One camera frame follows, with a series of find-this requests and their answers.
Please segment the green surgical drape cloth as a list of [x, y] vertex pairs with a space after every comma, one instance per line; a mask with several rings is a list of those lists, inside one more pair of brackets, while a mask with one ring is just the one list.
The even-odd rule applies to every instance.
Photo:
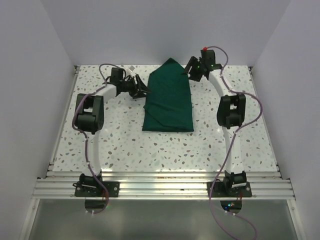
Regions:
[[145, 132], [189, 133], [194, 131], [188, 76], [173, 58], [150, 73], [144, 105]]

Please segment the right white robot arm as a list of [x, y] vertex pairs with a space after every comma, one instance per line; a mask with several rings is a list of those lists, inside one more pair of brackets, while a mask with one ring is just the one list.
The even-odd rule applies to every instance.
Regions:
[[233, 92], [229, 82], [223, 79], [223, 66], [216, 63], [216, 54], [207, 47], [201, 50], [201, 57], [192, 56], [183, 74], [192, 81], [199, 82], [205, 77], [215, 88], [220, 97], [216, 119], [222, 128], [226, 147], [226, 160], [223, 163], [224, 178], [213, 187], [223, 190], [227, 196], [235, 196], [247, 184], [247, 176], [241, 158], [240, 136], [236, 130], [245, 120], [246, 97], [242, 93]]

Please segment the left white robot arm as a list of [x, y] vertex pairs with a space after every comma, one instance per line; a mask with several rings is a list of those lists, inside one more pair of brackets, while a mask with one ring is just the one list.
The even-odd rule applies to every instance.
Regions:
[[103, 84], [92, 93], [79, 93], [76, 98], [72, 128], [84, 136], [85, 170], [79, 177], [76, 189], [99, 196], [107, 192], [103, 184], [99, 159], [99, 135], [105, 122], [104, 103], [121, 93], [133, 99], [145, 98], [151, 90], [137, 73], [129, 69], [112, 67], [111, 74], [103, 77]]

